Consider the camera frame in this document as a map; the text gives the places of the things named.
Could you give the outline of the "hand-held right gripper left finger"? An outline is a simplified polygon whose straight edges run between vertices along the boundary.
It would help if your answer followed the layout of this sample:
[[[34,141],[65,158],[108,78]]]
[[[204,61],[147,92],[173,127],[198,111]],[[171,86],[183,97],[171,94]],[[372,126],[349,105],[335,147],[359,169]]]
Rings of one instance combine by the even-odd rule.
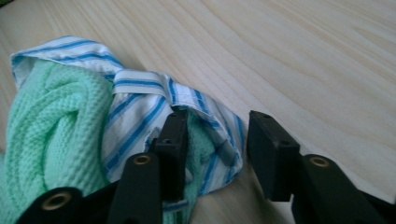
[[[164,201],[180,201],[184,196],[188,151],[188,112],[168,115],[150,149],[160,161],[161,195]]]

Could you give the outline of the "mint green shirt striped collar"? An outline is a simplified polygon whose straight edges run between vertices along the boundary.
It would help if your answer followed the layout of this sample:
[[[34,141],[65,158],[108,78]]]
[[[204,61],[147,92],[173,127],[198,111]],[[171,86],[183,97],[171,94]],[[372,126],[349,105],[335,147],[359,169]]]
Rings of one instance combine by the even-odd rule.
[[[41,194],[90,194],[120,178],[178,110],[189,114],[184,198],[164,224],[188,224],[199,196],[231,183],[243,166],[245,126],[211,97],[167,75],[124,67],[104,45],[63,36],[13,54],[18,89],[0,154],[0,224],[16,224]]]

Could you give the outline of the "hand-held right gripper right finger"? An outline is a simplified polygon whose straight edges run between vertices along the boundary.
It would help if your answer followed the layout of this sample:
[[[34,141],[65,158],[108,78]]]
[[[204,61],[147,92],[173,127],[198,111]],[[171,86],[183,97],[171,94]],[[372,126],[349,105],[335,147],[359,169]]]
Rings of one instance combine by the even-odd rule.
[[[292,170],[299,151],[300,145],[273,117],[249,112],[247,156],[266,199],[290,200]]]

